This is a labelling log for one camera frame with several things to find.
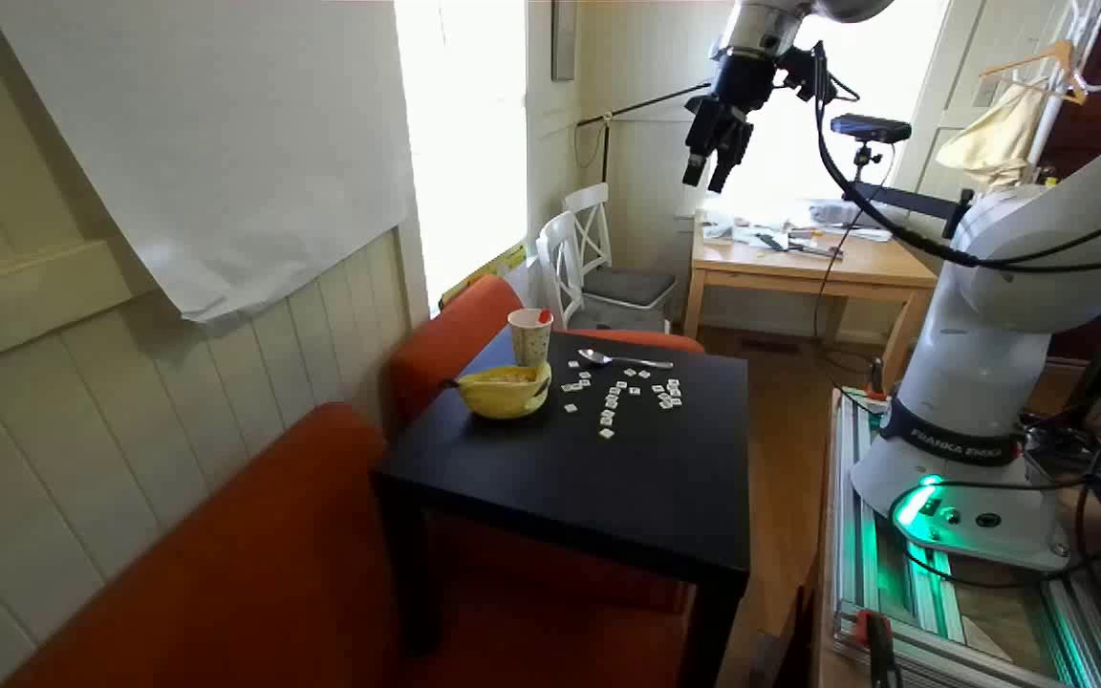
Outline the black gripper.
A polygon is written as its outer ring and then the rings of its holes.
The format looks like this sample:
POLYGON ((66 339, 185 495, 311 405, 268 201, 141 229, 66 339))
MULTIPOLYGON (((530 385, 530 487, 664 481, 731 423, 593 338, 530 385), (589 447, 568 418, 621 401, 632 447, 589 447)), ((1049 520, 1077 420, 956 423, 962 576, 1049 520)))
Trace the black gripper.
POLYGON ((749 146, 749 115, 762 109, 774 97, 775 61, 768 55, 724 55, 711 90, 689 104, 689 159, 683 185, 701 187, 706 157, 716 157, 706 190, 724 190, 731 173, 743 166, 749 146))

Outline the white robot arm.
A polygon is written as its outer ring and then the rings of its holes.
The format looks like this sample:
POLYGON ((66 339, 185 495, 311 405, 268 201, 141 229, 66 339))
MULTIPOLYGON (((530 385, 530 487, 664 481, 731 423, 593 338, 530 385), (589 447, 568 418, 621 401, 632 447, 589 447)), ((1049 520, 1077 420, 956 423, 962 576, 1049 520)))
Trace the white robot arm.
MULTIPOLYGON (((810 14, 860 22, 889 0, 733 0, 711 90, 692 104, 683 180, 720 190, 749 146, 749 115, 789 85, 835 98, 810 14)), ((847 466, 860 499, 902 539, 1022 571, 1063 571, 1055 490, 1027 466, 1022 414, 1055 334, 1101 315, 1101 157, 994 213, 968 213, 942 250, 921 339, 879 438, 847 466)))

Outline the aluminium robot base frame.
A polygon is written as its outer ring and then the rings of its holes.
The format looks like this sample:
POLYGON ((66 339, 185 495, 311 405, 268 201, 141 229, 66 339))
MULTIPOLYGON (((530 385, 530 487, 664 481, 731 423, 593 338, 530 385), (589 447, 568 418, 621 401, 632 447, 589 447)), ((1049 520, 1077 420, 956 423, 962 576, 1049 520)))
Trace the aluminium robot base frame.
POLYGON ((823 554, 823 685, 868 685, 863 618, 889 636, 889 688, 1101 688, 1101 608, 1081 576, 981 571, 905 544, 847 487, 874 438, 874 405, 858 385, 830 396, 830 487, 823 554))

